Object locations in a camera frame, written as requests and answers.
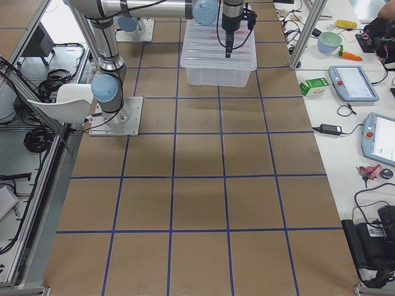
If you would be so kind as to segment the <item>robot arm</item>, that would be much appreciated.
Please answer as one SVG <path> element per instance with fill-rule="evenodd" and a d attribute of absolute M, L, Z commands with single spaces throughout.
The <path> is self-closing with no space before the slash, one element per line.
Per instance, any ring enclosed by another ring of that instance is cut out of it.
<path fill-rule="evenodd" d="M 119 17 L 117 25 L 118 31 L 122 31 L 134 39 L 138 39 L 146 31 L 144 22 L 135 17 Z"/>
<path fill-rule="evenodd" d="M 256 24 L 257 14 L 244 1 L 70 1 L 70 6 L 90 21 L 101 70 L 91 83 L 104 122 L 110 126 L 123 126 L 131 117 L 123 96 L 123 82 L 127 72 L 125 61 L 119 54 L 115 36 L 114 17 L 159 17 L 195 20 L 200 25 L 217 22 L 225 30 L 225 56 L 236 50 L 234 35 L 241 22 L 249 30 Z"/>

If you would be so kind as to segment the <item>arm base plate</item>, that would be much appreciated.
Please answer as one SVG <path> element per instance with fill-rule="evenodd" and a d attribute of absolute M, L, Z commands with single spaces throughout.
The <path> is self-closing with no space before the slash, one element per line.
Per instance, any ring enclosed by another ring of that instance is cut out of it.
<path fill-rule="evenodd" d="M 123 108 L 112 118 L 109 113 L 103 113 L 99 104 L 95 113 L 92 127 L 88 130 L 91 136 L 137 136 L 143 108 L 143 97 L 127 97 L 123 100 Z"/>
<path fill-rule="evenodd" d="M 119 43 L 150 43 L 152 41 L 153 19 L 119 17 L 117 25 L 115 32 Z"/>

